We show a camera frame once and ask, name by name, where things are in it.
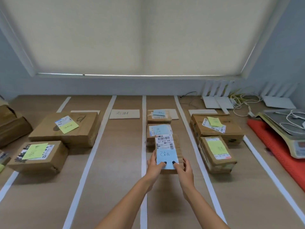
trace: package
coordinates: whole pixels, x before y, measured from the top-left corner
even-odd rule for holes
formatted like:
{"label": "package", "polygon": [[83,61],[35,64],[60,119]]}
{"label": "package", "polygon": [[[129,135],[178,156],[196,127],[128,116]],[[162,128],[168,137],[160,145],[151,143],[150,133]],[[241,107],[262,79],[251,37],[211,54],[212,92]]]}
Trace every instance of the package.
{"label": "package", "polygon": [[230,173],[237,163],[220,136],[201,137],[198,149],[210,173]]}
{"label": "package", "polygon": [[[40,158],[22,160],[31,145],[44,143],[48,146]],[[61,141],[25,142],[7,166],[21,173],[56,174],[62,170],[67,156],[68,149]]]}
{"label": "package", "polygon": [[0,150],[0,173],[10,160],[11,160],[10,156],[7,153]]}
{"label": "package", "polygon": [[165,116],[153,115],[153,110],[147,111],[147,123],[148,124],[170,124],[171,117],[169,111],[165,111]]}
{"label": "package", "polygon": [[[154,126],[160,125],[159,130],[154,130]],[[155,135],[173,134],[170,124],[147,124],[146,130],[146,146],[155,146]]]}
{"label": "package", "polygon": [[217,116],[220,122],[225,126],[216,131],[211,127],[206,127],[209,125],[208,116],[193,114],[190,121],[190,127],[193,130],[194,137],[199,143],[200,137],[206,136],[221,136],[227,145],[238,145],[242,142],[244,133],[242,129],[236,124],[231,116]]}
{"label": "package", "polygon": [[0,100],[0,125],[7,124],[17,119],[15,111],[9,107],[9,104],[4,100]]}
{"label": "package", "polygon": [[[79,127],[64,134],[55,124],[69,116]],[[100,122],[97,112],[52,113],[29,135],[30,141],[62,141],[68,148],[91,148],[94,145]]]}
{"label": "package", "polygon": [[0,126],[0,147],[4,147],[32,131],[31,125],[20,113],[16,113],[16,116],[15,120]]}
{"label": "package", "polygon": [[160,174],[177,174],[177,170],[173,167],[173,161],[179,163],[179,166],[184,169],[183,156],[180,148],[178,135],[158,135],[156,140],[156,162],[166,161],[165,168],[161,170]]}

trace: digital scale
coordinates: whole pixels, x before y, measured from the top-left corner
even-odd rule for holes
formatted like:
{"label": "digital scale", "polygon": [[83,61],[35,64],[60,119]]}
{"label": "digital scale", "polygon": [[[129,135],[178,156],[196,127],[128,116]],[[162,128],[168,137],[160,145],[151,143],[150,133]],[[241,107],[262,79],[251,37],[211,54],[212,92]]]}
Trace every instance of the digital scale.
{"label": "digital scale", "polygon": [[[289,123],[286,117],[290,111],[291,109],[265,110],[259,112],[256,118],[261,118],[284,139],[292,157],[297,159],[305,158],[305,130],[292,125],[283,124]],[[305,113],[305,110],[294,109],[293,112]],[[294,114],[305,118],[305,114]],[[293,116],[289,116],[289,120],[299,126],[302,126],[302,123],[305,121],[304,119]]]}

